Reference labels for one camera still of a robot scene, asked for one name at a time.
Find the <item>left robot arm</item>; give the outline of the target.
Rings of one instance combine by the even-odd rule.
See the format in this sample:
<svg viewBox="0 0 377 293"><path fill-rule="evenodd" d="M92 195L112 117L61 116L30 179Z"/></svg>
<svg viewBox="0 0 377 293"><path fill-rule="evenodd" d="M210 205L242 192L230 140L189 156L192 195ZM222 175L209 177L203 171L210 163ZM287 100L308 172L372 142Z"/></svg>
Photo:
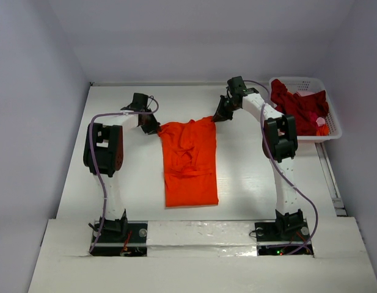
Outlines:
<svg viewBox="0 0 377 293"><path fill-rule="evenodd" d="M124 159L123 132L141 128L147 135L156 134L160 129L155 118L158 109L159 103L154 96L134 93L129 105L118 112L96 114L87 127L83 163L98 180L103 197L100 219L90 225L96 241L105 238L121 241L128 234L117 176Z"/></svg>

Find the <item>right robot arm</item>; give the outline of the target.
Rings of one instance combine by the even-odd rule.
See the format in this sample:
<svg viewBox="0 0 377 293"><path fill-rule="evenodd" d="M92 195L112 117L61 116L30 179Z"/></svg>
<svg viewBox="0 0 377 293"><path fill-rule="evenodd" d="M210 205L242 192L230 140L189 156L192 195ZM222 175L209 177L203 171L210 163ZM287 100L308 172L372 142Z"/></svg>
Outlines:
<svg viewBox="0 0 377 293"><path fill-rule="evenodd" d="M229 79L226 89L212 120L231 120L238 109L255 117L262 129L263 152L273 168L276 218L272 222L257 222L255 238L260 242L291 242L306 226L293 184L293 159L298 149L295 118L273 108L255 88L247 88L241 76Z"/></svg>

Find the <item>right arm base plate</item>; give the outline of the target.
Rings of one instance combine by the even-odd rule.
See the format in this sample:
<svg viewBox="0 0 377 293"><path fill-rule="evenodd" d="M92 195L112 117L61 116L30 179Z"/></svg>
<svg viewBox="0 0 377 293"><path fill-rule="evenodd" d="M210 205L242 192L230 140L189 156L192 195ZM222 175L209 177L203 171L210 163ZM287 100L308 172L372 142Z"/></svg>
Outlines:
<svg viewBox="0 0 377 293"><path fill-rule="evenodd" d="M301 228L286 236L281 235L275 221L255 222L249 236L256 240L259 256L314 255L311 242L302 247L310 237L306 220Z"/></svg>

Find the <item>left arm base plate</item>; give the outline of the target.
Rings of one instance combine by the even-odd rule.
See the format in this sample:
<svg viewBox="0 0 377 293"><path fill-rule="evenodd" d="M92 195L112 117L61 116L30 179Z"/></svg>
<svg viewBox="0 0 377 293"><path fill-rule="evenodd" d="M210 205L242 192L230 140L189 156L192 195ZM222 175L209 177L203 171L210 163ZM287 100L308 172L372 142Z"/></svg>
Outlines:
<svg viewBox="0 0 377 293"><path fill-rule="evenodd" d="M92 256L147 256L148 222L128 222L123 232L103 228Z"/></svg>

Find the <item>orange t shirt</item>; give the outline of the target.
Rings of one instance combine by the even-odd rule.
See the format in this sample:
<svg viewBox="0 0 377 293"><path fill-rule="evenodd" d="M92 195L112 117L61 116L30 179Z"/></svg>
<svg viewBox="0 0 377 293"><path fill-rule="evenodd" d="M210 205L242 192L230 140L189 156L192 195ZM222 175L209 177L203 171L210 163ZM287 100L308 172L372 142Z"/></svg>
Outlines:
<svg viewBox="0 0 377 293"><path fill-rule="evenodd" d="M216 206L216 125L211 117L169 122L158 131L167 208Z"/></svg>

